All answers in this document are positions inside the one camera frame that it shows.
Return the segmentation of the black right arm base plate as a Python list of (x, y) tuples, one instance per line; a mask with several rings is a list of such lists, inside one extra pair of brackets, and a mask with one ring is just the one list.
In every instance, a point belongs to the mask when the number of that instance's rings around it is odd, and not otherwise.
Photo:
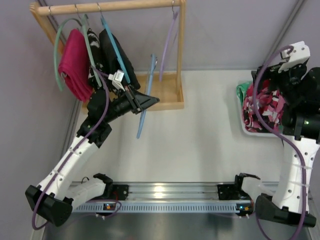
[(220, 201), (251, 200), (251, 197), (235, 184), (218, 184), (217, 191)]

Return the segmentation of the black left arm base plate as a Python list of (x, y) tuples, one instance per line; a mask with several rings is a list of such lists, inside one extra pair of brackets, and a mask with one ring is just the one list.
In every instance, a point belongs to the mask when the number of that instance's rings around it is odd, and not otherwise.
[(106, 199), (125, 201), (129, 195), (129, 185), (127, 184), (110, 184), (106, 188)]

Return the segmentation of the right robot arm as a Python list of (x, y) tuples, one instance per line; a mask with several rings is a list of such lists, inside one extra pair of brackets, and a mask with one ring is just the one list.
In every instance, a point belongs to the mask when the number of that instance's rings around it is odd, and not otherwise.
[(298, 63), (286, 71), (267, 68), (263, 75), (284, 98), (280, 124), (284, 147), (280, 180), (271, 192), (256, 175), (237, 175), (238, 188), (255, 203), (260, 220), (313, 228), (308, 192), (315, 156), (320, 149), (320, 69)]

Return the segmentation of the pink floral trousers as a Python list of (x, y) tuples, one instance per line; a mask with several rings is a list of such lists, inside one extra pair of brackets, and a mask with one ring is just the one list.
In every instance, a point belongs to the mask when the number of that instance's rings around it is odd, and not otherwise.
[[(269, 131), (260, 123), (254, 111), (253, 90), (254, 86), (252, 83), (246, 92), (242, 105), (244, 124), (246, 129), (250, 132), (269, 133)], [(277, 132), (281, 132), (283, 130), (281, 118), (285, 100), (279, 90), (271, 92), (267, 92), (266, 90), (267, 89), (265, 88), (264, 91), (256, 95), (258, 111), (270, 128)]]

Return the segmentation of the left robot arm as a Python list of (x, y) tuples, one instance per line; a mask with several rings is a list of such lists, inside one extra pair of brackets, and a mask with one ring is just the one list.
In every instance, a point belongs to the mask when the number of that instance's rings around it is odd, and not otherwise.
[(128, 112), (139, 114), (159, 102), (158, 97), (141, 93), (129, 85), (114, 100), (110, 100), (107, 88), (95, 91), (87, 104), (87, 117), (64, 156), (37, 186), (30, 185), (26, 189), (32, 216), (41, 216), (60, 227), (80, 205), (96, 198), (109, 198), (113, 191), (110, 177), (96, 173), (87, 182), (71, 187), (74, 177), (110, 135), (110, 122)]

